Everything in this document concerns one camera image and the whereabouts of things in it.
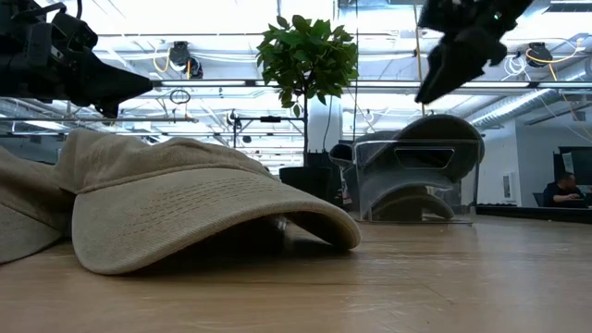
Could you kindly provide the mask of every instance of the beige baseball cap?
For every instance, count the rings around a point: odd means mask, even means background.
[[[37,253],[68,230],[74,196],[53,182],[53,167],[0,147],[0,264]]]
[[[55,168],[77,194],[76,255],[99,274],[130,272],[260,217],[283,215],[343,249],[360,242],[338,207],[284,185],[258,162],[219,145],[77,130]]]

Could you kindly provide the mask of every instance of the potted plant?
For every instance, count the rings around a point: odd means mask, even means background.
[[[263,33],[257,66],[263,65],[265,84],[277,83],[282,107],[291,108],[296,117],[302,115],[304,166],[308,167],[308,100],[316,96],[326,105],[327,96],[341,97],[343,88],[358,77],[358,49],[343,26],[331,30],[329,20],[312,24],[294,15],[290,24],[278,16],[277,24],[270,24]]]

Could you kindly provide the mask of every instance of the black pot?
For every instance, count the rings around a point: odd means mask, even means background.
[[[284,184],[327,200],[331,181],[331,169],[319,166],[284,167],[279,170]]]

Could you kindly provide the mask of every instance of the clear plastic container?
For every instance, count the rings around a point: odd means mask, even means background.
[[[472,223],[480,141],[358,142],[344,173],[363,222]]]

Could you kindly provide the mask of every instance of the man sitting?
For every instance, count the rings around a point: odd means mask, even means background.
[[[545,207],[556,208],[587,208],[584,194],[575,185],[575,177],[566,172],[558,179],[547,185],[543,191]]]

